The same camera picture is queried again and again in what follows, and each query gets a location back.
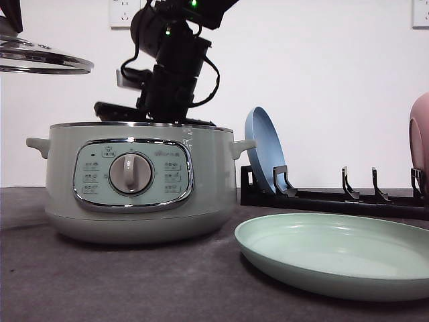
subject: green plate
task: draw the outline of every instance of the green plate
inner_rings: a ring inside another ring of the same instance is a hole
[[[342,299],[429,297],[429,231],[319,213],[270,215],[235,229],[245,257],[286,284]]]

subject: power socket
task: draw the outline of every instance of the power socket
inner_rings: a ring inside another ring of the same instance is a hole
[[[130,28],[131,20],[140,10],[140,0],[109,0],[110,26]]]
[[[413,28],[429,28],[429,0],[413,0]]]

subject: pink bowl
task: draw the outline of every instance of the pink bowl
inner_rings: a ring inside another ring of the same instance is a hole
[[[429,192],[429,93],[422,95],[411,110],[410,147],[413,167],[424,171],[425,190]]]

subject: black dish rack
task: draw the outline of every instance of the black dish rack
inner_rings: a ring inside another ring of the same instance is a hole
[[[273,169],[275,194],[258,187],[251,166],[241,167],[241,204],[258,207],[300,209],[374,217],[397,217],[429,220],[429,202],[424,187],[426,176],[421,170],[411,169],[412,197],[390,196],[377,186],[377,170],[372,169],[373,195],[359,193],[348,182],[347,167],[341,171],[343,191],[340,193],[305,191],[294,188],[288,180],[288,167]],[[281,189],[278,176],[283,175],[288,186]]]

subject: gray table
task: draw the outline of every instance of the gray table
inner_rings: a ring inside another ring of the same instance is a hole
[[[57,234],[44,215],[45,200],[43,188],[1,189],[2,322],[429,321],[429,299],[331,299],[255,269],[241,255],[234,228],[252,217],[297,211],[237,205],[210,235],[113,247]]]

